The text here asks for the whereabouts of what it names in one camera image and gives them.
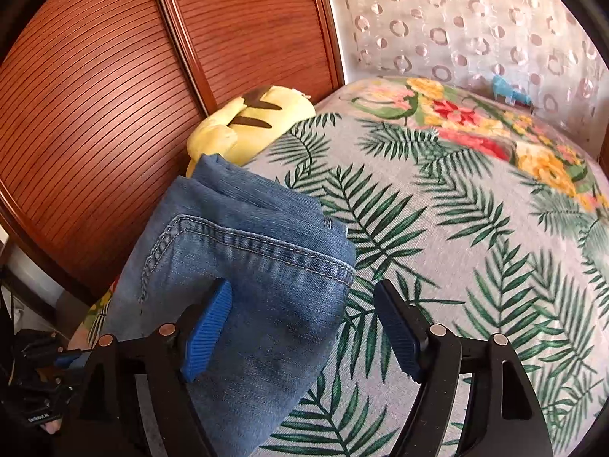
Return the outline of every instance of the blue gripper pad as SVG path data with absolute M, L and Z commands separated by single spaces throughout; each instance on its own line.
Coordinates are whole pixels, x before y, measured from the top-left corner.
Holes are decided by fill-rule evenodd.
M 197 321 L 186 341 L 180 371 L 188 383 L 207 369 L 215 344 L 233 306 L 233 289 L 227 280 L 219 281 L 215 296 Z
M 417 383 L 421 383 L 422 371 L 418 363 L 421 345 L 407 324 L 408 316 L 404 314 L 409 306 L 389 280 L 376 284 L 374 301 L 376 313 L 401 370 Z

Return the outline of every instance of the denim seam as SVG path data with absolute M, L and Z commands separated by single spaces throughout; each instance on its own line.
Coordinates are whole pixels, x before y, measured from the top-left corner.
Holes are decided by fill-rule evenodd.
M 221 240 L 219 240 L 219 239 L 216 239 L 215 237 L 213 237 L 213 236 L 211 236 L 211 235 L 207 235 L 207 234 L 205 234 L 205 233 L 203 233 L 203 232 L 196 232 L 196 230 L 190 230 L 190 229 L 187 229 L 187 228 L 184 228 L 184 229 L 180 230 L 180 231 L 179 231 L 179 232 L 178 232 L 176 235 L 174 235 L 174 236 L 173 236 L 173 237 L 170 239 L 170 241 L 169 241 L 169 242 L 167 242 L 167 244 L 166 244 L 166 246 L 165 246 L 165 249 L 163 249 L 163 251 L 161 252 L 161 255 L 160 255 L 160 256 L 159 256 L 159 258 L 156 260 L 156 263 L 154 263 L 154 266 L 152 267 L 152 269 L 148 270 L 148 269 L 147 269 L 147 265 L 148 265 L 148 263 L 150 263 L 150 261 L 151 261 L 151 260 L 153 260 L 154 249 L 155 249 L 155 248 L 157 248 L 157 247 L 159 246 L 160 242 L 162 241 L 162 239 L 164 238 L 164 236 L 165 236 L 166 234 L 168 234 L 168 233 L 169 233 L 170 229 L 171 229 L 171 228 L 172 228 L 172 227 L 173 227 L 173 226 L 174 226 L 176 223 L 178 223 L 178 222 L 179 222 L 180 220 L 182 220 L 182 219 L 184 219 L 184 220 L 190 220 L 190 221 L 196 222 L 196 223 L 198 223 L 198 224 L 201 224 L 201 225 L 202 225 L 202 226 L 204 226 L 204 227 L 208 227 L 209 229 L 213 229 L 213 230 L 215 230 L 216 232 L 222 233 L 222 234 L 224 234 L 224 235 L 228 235 L 228 236 L 230 236 L 230 235 L 242 236 L 242 237 L 245 237 L 245 238 L 250 239 L 250 240 L 252 240 L 252 241 L 259 242 L 259 243 L 261 243 L 261 244 L 269 244 L 269 245 L 272 245 L 272 246 L 274 246 L 274 247 L 279 247 L 279 248 L 282 248 L 282 249 L 287 250 L 287 251 L 293 251 L 293 252 L 295 252 L 295 253 L 303 254 L 304 256 L 312 257 L 313 259 L 318 259 L 318 260 L 320 260 L 320 261 L 322 261 L 322 262 L 325 262 L 326 264 L 331 264 L 331 265 L 334 265 L 334 266 L 336 266 L 337 268 L 339 268 L 339 269 L 342 269 L 342 270 L 346 271 L 346 272 L 347 272 L 347 273 L 349 273 L 351 276 L 353 275 L 352 268 L 351 268 L 350 266 L 346 265 L 346 264 L 341 264 L 340 262 L 336 262 L 336 261 L 334 261 L 334 260 L 330 260 L 330 259 L 323 259 L 322 257 L 316 256 L 316 255 L 315 255 L 315 254 L 313 254 L 313 253 L 308 253 L 308 252 L 306 252 L 305 250 L 300 250 L 300 249 L 298 249 L 298 248 L 293 248 L 293 247 L 289 247 L 289 246 L 287 246 L 287 245 L 282 245 L 282 243 L 281 243 L 281 242 L 278 242 L 278 243 L 276 243 L 276 242 L 269 242 L 269 241 L 265 241 L 265 240 L 263 240 L 263 239 L 257 239 L 257 238 L 255 238 L 255 237 L 251 237 L 251 236 L 246 236 L 246 235 L 243 235 L 243 234 L 242 234 L 242 233 L 240 233 L 240 232 L 235 232 L 235 231 L 232 231 L 232 232 L 231 232 L 230 230 L 228 230 L 228 231 L 227 231 L 227 230 L 220 230 L 220 229 L 222 229 L 223 227 L 220 227 L 220 225 L 215 225 L 215 227 L 216 227 L 216 228 L 214 228 L 214 226 L 212 226 L 212 225 L 214 225 L 214 224 L 213 224 L 213 222 L 211 222 L 211 223 L 212 223 L 212 225 L 210 225 L 210 224 L 207 224 L 206 222 L 202 222 L 202 221 L 200 221 L 199 219 L 188 218 L 188 216 L 184 216 L 184 215 L 182 215 L 182 216 L 179 216 L 179 217 L 174 218 L 174 220 L 172 221 L 172 223 L 171 223 L 171 224 L 169 224 L 169 225 L 166 227 L 166 229 L 163 231 L 163 233 L 161 233 L 161 235 L 159 235 L 158 239 L 156 240 L 156 242 L 155 242 L 154 246 L 152 247 L 152 249 L 151 249 L 151 251 L 150 251 L 150 254 L 148 255 L 148 257 L 147 257 L 147 258 L 146 258 L 146 260 L 145 260 L 145 263 L 144 263 L 144 269 L 142 270 L 142 278 L 141 278 L 141 287 L 142 287 L 142 293 L 141 293 L 140 298 L 139 298 L 139 301 L 140 301 L 140 302 L 144 301 L 144 300 L 145 300 L 145 297 L 146 297 L 146 289 L 147 289 L 147 280 L 146 280 L 146 278 L 147 278 L 147 277 L 150 277 L 150 275 L 151 275 L 151 274 L 153 274 L 154 270 L 156 269 L 156 265 L 157 265 L 157 264 L 158 264 L 158 263 L 161 261 L 161 259 L 163 258 L 163 256 L 164 256 L 164 254 L 165 254 L 166 250 L 167 250 L 167 249 L 169 249 L 169 247 L 171 246 L 172 242 L 173 242 L 173 241 L 174 241 L 174 240 L 175 240 L 175 239 L 176 239 L 176 238 L 177 238 L 177 237 L 178 237 L 178 236 L 179 236 L 181 233 L 184 233 L 184 232 L 192 232 L 192 233 L 197 234 L 197 235 L 202 235 L 202 236 L 205 236 L 205 237 L 207 237 L 207 238 L 209 238 L 209 239 L 211 239 L 211 240 L 213 240 L 213 241 L 217 242 L 218 244 L 226 245 L 227 247 L 234 247 L 234 248 L 237 248 L 237 249 L 240 249 L 240 250 L 243 250 L 243 251 L 248 251 L 248 252 L 251 252 L 251 253 L 253 253 L 253 254 L 258 254 L 258 255 L 260 255 L 260 256 L 267 257 L 267 258 L 269 258 L 269 259 L 271 259 L 271 260 L 275 260 L 275 261 L 278 261 L 278 262 L 282 262 L 282 263 L 284 263 L 284 264 L 287 264 L 287 265 L 293 266 L 293 267 L 295 267 L 295 268 L 300 268 L 300 269 L 302 269 L 302 270 L 305 270 L 305 271 L 308 271 L 308 272 L 314 273 L 314 274 L 316 274 L 316 275 L 319 275 L 319 276 L 324 276 L 324 277 L 326 277 L 326 278 L 330 278 L 331 280 L 334 280 L 334 281 L 337 281 L 337 282 L 339 282 L 339 283 L 342 283 L 343 285 L 345 285 L 345 286 L 347 286 L 347 287 L 349 287 L 349 286 L 351 285 L 349 282 L 347 282 L 347 281 L 345 281 L 345 280 L 341 280 L 340 278 L 337 278 L 336 276 L 327 275 L 327 274 L 325 274 L 325 273 L 318 272 L 318 271 L 316 271 L 316 270 L 313 270 L 313 269 L 310 269 L 310 268 L 307 268 L 307 267 L 304 267 L 304 266 L 299 266 L 299 265 L 297 265 L 297 264 L 294 264 L 294 263 L 288 262 L 288 261 L 286 261 L 286 260 L 279 259 L 279 258 L 277 258 L 277 257 L 273 257 L 273 256 L 269 256 L 268 254 L 264 254 L 264 253 L 261 253 L 261 252 L 259 252 L 259 251 L 255 251 L 255 250 L 252 250 L 252 249 L 248 249 L 247 247 L 241 247 L 241 246 L 238 246 L 238 245 L 236 245 L 236 244 L 228 244 L 228 243 L 226 243 L 226 242 L 222 242 L 222 241 L 221 241 Z

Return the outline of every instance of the red flower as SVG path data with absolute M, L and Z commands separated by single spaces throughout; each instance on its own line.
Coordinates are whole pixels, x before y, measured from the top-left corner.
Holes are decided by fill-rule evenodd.
M 480 115 L 474 112 L 473 109 L 457 106 L 448 100 L 434 100 L 434 110 L 441 117 L 446 118 L 446 120 L 453 121 L 454 123 L 460 123 L 461 125 L 463 125 L 465 122 L 476 125 L 480 119 Z
M 438 129 L 438 135 L 441 139 L 459 144 L 460 146 L 469 147 L 484 153 L 486 156 L 497 158 L 503 161 L 510 161 L 510 156 L 498 143 L 486 137 L 473 136 L 456 130 Z

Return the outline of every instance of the folded blue jeans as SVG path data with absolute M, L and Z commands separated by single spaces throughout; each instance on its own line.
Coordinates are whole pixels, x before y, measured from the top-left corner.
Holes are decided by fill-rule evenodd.
M 218 457 L 244 457 L 324 367 L 354 259 L 345 225 L 324 216 L 318 200 L 203 156 L 148 221 L 103 332 L 146 336 L 226 278 L 233 308 L 208 369 L 187 388 Z

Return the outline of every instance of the stuffed animal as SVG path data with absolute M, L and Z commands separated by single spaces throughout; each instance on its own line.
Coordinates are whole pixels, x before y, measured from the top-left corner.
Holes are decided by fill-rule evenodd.
M 262 86 L 235 98 L 199 123 L 188 137 L 187 177 L 201 155 L 218 153 L 244 165 L 293 124 L 314 116 L 315 108 L 296 89 Z

